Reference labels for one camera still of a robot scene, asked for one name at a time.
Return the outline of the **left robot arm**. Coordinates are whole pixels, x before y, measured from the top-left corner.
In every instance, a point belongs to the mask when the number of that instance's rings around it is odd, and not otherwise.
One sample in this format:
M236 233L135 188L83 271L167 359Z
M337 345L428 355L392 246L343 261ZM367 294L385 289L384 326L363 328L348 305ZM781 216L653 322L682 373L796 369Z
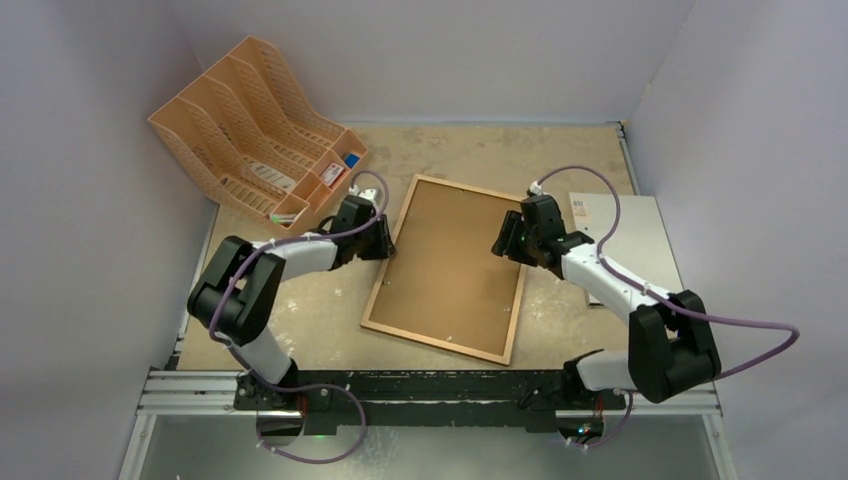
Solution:
M336 214L300 236L265 243L225 238L188 296L186 309L260 384L260 397L272 408L284 409L305 387L298 381L296 362L268 325L280 284L337 270L355 258L385 260L395 251L384 210L360 195L348 195Z

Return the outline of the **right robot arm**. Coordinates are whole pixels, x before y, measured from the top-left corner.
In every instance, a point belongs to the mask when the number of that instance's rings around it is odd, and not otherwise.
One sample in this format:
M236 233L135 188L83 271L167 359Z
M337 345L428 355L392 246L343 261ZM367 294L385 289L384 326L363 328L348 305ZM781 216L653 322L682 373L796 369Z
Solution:
M584 407L600 391L615 389L661 403L721 373L702 299L689 290L626 283L627 270L594 239L567 231L553 197L531 195L507 211L492 252L579 286L626 325L626 349L591 351L564 363L561 392L569 404Z

